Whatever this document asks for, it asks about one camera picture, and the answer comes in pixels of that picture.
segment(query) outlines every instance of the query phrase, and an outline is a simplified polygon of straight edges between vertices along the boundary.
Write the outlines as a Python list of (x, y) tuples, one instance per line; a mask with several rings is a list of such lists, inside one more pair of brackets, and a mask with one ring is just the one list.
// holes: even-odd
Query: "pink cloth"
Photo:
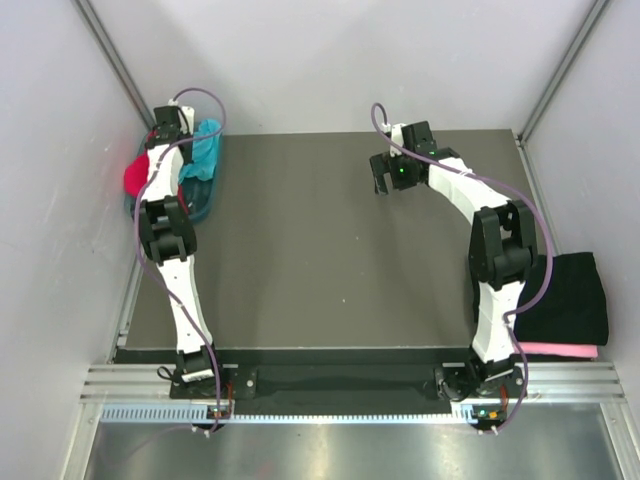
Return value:
[(597, 358), (595, 345), (571, 345), (566, 343), (520, 342), (525, 353), (562, 355), (563, 357)]

